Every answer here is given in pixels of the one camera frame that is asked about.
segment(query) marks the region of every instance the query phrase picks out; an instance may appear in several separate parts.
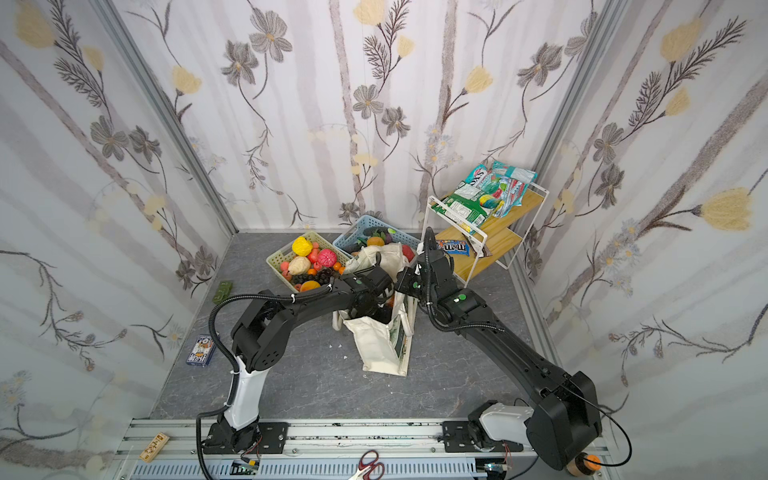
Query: yellow-green basket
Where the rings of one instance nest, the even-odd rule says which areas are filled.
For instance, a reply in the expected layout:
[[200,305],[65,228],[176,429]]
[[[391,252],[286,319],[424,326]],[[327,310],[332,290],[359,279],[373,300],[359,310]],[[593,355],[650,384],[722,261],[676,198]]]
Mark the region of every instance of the yellow-green basket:
[[[320,245],[320,249],[329,248],[336,254],[336,259],[339,261],[339,263],[342,264],[342,266],[346,266],[346,262],[348,260],[351,260],[352,257],[349,256],[349,254],[339,248],[334,247],[328,240],[322,238],[316,231],[309,230],[302,235],[302,237],[306,238],[309,242],[317,242]],[[296,287],[293,286],[291,282],[286,280],[286,277],[283,276],[283,274],[280,272],[280,264],[282,262],[290,262],[294,258],[296,258],[296,254],[291,250],[291,246],[293,245],[293,241],[291,243],[288,243],[286,246],[278,250],[277,252],[273,253],[272,255],[269,255],[266,258],[266,263],[272,267],[272,271],[277,275],[283,283],[285,283],[288,288],[291,289],[292,292],[297,292],[299,290],[296,290]]]

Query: beige small box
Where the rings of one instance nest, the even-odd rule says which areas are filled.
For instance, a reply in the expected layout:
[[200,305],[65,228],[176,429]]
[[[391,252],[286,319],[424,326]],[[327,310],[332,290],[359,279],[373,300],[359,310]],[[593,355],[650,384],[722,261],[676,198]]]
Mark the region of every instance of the beige small box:
[[147,448],[144,449],[144,451],[139,455],[139,458],[144,460],[146,463],[151,462],[154,457],[160,453],[160,450],[163,449],[166,443],[168,443],[168,440],[170,440],[170,437],[168,435],[165,435],[164,433],[158,433],[151,442],[149,442],[149,445],[147,445]]

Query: gray tabletop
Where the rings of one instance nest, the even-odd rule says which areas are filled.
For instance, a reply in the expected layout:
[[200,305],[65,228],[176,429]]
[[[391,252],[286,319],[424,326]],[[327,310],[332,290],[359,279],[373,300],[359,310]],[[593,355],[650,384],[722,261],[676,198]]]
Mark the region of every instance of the gray tabletop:
[[[337,234],[323,236],[332,240]],[[237,234],[213,285],[230,280],[232,294],[288,293],[265,259],[295,238],[295,233]],[[508,272],[494,265],[469,286],[509,329],[531,343]],[[208,333],[214,290],[181,347],[152,419],[192,419],[226,400],[231,366],[220,352],[214,352],[207,367],[185,363],[197,336]],[[219,313],[217,330],[225,345],[231,345],[230,330],[247,304],[235,302]],[[519,396],[527,399],[476,346],[439,332],[420,311],[406,377],[363,372],[352,333],[332,329],[328,315],[293,331],[285,356],[266,379],[260,409],[262,418],[269,419],[447,418],[467,416],[489,399],[511,404]]]

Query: plastic basket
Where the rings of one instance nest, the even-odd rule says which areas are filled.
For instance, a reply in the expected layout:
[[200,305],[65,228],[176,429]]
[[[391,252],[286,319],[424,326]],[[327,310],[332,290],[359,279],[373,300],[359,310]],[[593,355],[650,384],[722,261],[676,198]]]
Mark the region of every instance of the plastic basket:
[[[346,265],[346,262],[348,260],[351,260],[352,257],[345,251],[341,250],[340,248],[337,248],[333,246],[328,240],[322,238],[316,231],[314,230],[308,230],[302,235],[302,237],[306,238],[309,242],[317,242],[320,245],[320,249],[324,248],[330,248],[333,250],[333,252],[336,253],[336,259],[341,263],[343,266]],[[293,241],[291,243],[288,243],[286,246],[278,250],[277,252],[273,253],[272,255],[269,255],[266,258],[267,265],[272,267],[272,271],[277,275],[283,283],[285,283],[288,288],[291,289],[292,292],[297,292],[299,290],[296,290],[296,287],[293,286],[291,282],[286,280],[286,277],[283,276],[283,274],[280,272],[280,264],[282,262],[290,262],[294,258],[296,258],[296,254],[291,250],[291,246],[293,245]]]
[[388,223],[384,223],[378,218],[371,217],[370,215],[363,215],[357,221],[354,225],[352,225],[349,230],[347,230],[345,233],[342,233],[339,237],[337,237],[333,241],[333,246],[339,248],[340,250],[344,250],[346,248],[350,248],[352,245],[355,244],[357,241],[357,237],[364,237],[362,232],[366,228],[370,227],[385,227],[385,228],[391,228],[395,231],[395,234],[392,235],[392,240],[397,243],[402,243],[403,245],[408,245],[411,247],[411,250],[416,252],[416,248],[419,247],[419,240],[415,237],[408,235],[407,233],[403,233],[400,230],[397,230],[395,227]]

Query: wallpaper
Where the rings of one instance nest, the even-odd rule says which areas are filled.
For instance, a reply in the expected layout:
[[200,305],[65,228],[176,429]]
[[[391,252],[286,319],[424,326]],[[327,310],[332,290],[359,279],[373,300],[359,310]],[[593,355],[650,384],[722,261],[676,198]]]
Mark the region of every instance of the wallpaper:
[[531,167],[601,1],[117,0],[239,228],[416,227]]
[[632,438],[622,478],[765,477],[766,21],[630,3],[545,174],[525,266],[565,367]]
[[229,235],[87,2],[0,12],[0,477],[101,478]]

